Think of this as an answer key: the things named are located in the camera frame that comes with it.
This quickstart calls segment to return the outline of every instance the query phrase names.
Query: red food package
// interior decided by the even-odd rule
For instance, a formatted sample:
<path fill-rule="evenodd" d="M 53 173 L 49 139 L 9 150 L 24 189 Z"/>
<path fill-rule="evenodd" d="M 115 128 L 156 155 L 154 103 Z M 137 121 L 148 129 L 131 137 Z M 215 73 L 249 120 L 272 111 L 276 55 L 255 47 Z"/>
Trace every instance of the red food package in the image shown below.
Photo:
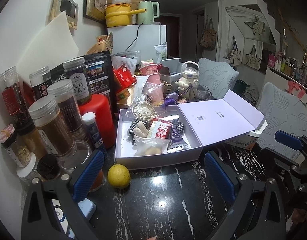
<path fill-rule="evenodd" d="M 113 72 L 121 85 L 121 89 L 129 87 L 136 81 L 135 77 L 132 76 L 130 70 L 127 69 L 125 64 L 118 69 L 113 69 Z"/>
<path fill-rule="evenodd" d="M 160 120 L 154 118 L 152 120 L 151 127 L 149 129 L 149 133 L 147 138 L 160 138 L 165 139 L 168 135 L 169 128 L 172 125 L 169 121 Z"/>

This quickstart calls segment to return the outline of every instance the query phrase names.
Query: yellow electric pot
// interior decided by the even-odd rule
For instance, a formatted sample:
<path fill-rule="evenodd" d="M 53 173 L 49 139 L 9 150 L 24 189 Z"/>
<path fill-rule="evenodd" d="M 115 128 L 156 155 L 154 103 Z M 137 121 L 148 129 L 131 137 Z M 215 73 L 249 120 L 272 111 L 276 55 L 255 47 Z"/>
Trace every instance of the yellow electric pot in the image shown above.
<path fill-rule="evenodd" d="M 106 8 L 106 23 L 107 27 L 117 27 L 132 24 L 132 15 L 146 12 L 146 9 L 131 10 L 131 5 L 122 4 L 112 4 Z"/>

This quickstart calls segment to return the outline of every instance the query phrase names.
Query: light green kettle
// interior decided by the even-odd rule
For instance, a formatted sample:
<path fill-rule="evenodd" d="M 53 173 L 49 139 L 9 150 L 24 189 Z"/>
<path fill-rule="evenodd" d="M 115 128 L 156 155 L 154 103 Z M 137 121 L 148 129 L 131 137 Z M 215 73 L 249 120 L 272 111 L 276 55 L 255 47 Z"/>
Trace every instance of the light green kettle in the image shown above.
<path fill-rule="evenodd" d="M 154 15 L 154 6 L 157 8 L 157 15 Z M 154 19 L 160 16 L 158 2 L 141 1 L 138 3 L 138 9 L 147 9 L 147 12 L 138 14 L 138 24 L 153 24 Z"/>

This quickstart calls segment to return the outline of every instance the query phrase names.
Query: pink bow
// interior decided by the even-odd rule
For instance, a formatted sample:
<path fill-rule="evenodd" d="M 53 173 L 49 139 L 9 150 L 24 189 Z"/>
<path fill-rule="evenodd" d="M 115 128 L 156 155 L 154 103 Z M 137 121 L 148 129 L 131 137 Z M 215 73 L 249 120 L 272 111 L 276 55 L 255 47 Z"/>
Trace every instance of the pink bow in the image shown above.
<path fill-rule="evenodd" d="M 304 94 L 306 93 L 306 91 L 303 89 L 303 87 L 301 85 L 299 85 L 298 83 L 294 82 L 294 81 L 288 81 L 288 93 L 291 94 L 293 89 L 296 90 L 300 90 L 299 94 L 297 95 L 297 97 L 299 99 L 301 99 Z"/>

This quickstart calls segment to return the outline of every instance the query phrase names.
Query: red plastic bottle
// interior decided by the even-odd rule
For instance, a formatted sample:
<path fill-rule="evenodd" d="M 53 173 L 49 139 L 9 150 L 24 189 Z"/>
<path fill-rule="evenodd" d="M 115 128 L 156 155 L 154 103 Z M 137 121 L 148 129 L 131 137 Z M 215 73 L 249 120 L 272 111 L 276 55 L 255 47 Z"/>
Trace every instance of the red plastic bottle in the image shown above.
<path fill-rule="evenodd" d="M 113 125 L 108 98 L 104 95 L 92 95 L 91 100 L 79 106 L 81 116 L 85 113 L 95 113 L 98 130 L 106 149 L 116 142 L 116 130 Z"/>

